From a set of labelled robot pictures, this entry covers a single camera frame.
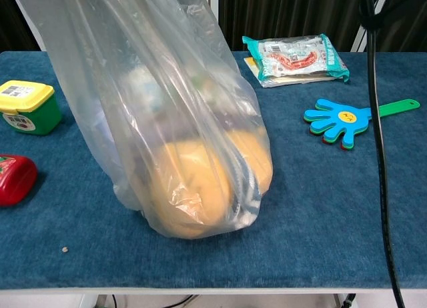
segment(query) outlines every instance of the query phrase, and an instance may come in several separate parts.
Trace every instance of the blue felt tablecloth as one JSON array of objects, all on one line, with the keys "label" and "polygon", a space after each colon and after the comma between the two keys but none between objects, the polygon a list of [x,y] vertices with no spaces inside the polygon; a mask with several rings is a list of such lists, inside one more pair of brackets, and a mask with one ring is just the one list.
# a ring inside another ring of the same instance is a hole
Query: blue felt tablecloth
[{"label": "blue felt tablecloth", "polygon": [[[247,229],[203,240],[162,237],[115,198],[67,106],[46,53],[0,54],[0,84],[54,86],[63,121],[46,137],[0,122],[0,153],[39,168],[30,198],[0,209],[0,289],[39,287],[389,287],[382,246],[372,126],[353,151],[310,135],[302,115],[320,97],[368,106],[366,57],[342,53],[351,83],[262,89],[274,178]],[[403,287],[427,288],[427,54],[379,53],[381,103],[415,111],[383,118],[392,240]],[[62,253],[62,247],[68,253]]]}]

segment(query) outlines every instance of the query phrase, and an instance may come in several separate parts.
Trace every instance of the yellow lid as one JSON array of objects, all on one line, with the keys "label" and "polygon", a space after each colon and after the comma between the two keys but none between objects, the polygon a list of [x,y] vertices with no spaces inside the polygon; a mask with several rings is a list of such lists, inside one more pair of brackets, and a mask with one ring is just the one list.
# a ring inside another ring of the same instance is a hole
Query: yellow lid
[{"label": "yellow lid", "polygon": [[44,83],[10,80],[0,86],[0,111],[10,115],[32,112],[40,107],[54,90]]}]

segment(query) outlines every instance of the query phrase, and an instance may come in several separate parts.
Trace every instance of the green handle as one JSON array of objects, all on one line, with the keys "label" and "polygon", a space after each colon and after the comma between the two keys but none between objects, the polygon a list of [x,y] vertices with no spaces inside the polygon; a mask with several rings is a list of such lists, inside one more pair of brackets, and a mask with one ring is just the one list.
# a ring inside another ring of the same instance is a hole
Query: green handle
[{"label": "green handle", "polygon": [[413,99],[405,99],[394,103],[388,103],[387,105],[380,106],[380,117],[403,113],[408,110],[417,109],[420,106],[420,103]]}]

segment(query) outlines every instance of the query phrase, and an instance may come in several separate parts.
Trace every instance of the red container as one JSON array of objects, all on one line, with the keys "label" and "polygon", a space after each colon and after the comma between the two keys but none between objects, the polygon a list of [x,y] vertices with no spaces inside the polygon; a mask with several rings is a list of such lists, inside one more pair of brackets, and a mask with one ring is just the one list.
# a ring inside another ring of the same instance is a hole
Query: red container
[{"label": "red container", "polygon": [[23,156],[0,155],[0,207],[20,202],[37,178],[34,162]]}]

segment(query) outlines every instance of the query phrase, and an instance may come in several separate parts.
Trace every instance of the plastic bag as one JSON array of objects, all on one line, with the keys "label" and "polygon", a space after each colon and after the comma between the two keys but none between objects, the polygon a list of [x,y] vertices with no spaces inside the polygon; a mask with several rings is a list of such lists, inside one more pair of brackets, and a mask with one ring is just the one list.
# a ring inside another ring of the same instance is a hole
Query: plastic bag
[{"label": "plastic bag", "polygon": [[324,34],[318,36],[264,39],[243,37],[259,67],[258,79],[272,77],[326,75],[350,78],[347,67]]},{"label": "plastic bag", "polygon": [[20,1],[126,207],[173,237],[255,220],[270,144],[205,0]]}]

